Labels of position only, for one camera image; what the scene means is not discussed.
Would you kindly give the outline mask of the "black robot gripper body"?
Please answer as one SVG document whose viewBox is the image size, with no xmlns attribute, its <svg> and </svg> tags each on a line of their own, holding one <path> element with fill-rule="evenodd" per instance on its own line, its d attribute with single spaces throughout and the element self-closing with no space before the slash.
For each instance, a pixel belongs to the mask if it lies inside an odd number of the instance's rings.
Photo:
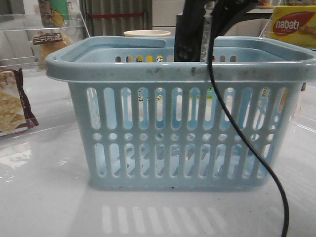
<svg viewBox="0 0 316 237">
<path fill-rule="evenodd" d="M 182 15 L 177 17 L 174 43 L 175 62 L 200 62 L 200 47 L 204 15 L 208 0 L 186 0 Z M 225 34 L 239 18 L 253 10 L 257 0 L 217 0 L 212 12 L 208 62 L 214 40 Z"/>
</svg>

